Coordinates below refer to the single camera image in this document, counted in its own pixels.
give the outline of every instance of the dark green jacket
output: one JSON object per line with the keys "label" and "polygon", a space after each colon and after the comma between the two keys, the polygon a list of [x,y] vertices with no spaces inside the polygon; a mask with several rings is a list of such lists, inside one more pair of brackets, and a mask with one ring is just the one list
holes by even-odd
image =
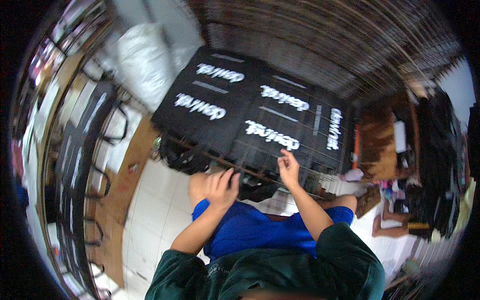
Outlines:
{"label": "dark green jacket", "polygon": [[385,274],[375,254],[339,222],[317,241],[317,259],[281,249],[248,249],[204,265],[193,254],[168,250],[156,269],[145,299],[231,300],[254,285],[262,288],[330,288],[340,299],[381,299]]}

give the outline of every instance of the blue shorts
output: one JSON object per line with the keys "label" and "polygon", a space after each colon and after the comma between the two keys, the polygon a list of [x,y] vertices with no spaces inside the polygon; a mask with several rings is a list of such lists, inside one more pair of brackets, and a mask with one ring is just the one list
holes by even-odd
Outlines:
{"label": "blue shorts", "polygon": [[[209,205],[207,199],[200,201],[193,210],[192,220]],[[348,207],[336,206],[325,212],[334,223],[352,223],[353,212]],[[235,201],[204,246],[204,253],[213,261],[245,249],[274,248],[306,252],[316,258],[315,245],[299,213],[284,221],[272,221],[255,207]]]}

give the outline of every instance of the hand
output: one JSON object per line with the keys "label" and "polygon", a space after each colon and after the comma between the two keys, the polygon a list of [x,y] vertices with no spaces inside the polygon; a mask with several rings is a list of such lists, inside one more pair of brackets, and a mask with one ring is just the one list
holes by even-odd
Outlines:
{"label": "hand", "polygon": [[289,190],[299,186],[299,168],[297,160],[290,151],[280,150],[284,155],[278,158],[280,177]]}
{"label": "hand", "polygon": [[228,180],[232,174],[233,168],[226,172],[223,171],[212,174],[206,179],[205,194],[212,207],[228,210],[237,199],[237,195],[239,194],[240,173],[232,177],[232,185],[229,189]]}

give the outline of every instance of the clothing pile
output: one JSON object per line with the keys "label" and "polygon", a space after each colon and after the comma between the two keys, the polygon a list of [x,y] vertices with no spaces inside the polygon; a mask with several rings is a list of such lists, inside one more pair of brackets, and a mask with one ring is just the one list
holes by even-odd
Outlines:
{"label": "clothing pile", "polygon": [[419,99],[420,181],[419,199],[409,209],[418,210],[420,222],[429,223],[449,238],[458,218],[459,202],[465,189],[463,139],[452,103],[440,88],[429,99]]}

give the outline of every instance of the white bag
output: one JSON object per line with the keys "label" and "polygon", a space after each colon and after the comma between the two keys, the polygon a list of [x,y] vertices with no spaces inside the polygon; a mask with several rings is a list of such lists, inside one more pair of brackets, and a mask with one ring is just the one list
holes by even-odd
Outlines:
{"label": "white bag", "polygon": [[130,28],[119,39],[118,50],[125,86],[155,112],[177,73],[162,37],[162,25],[140,24]]}

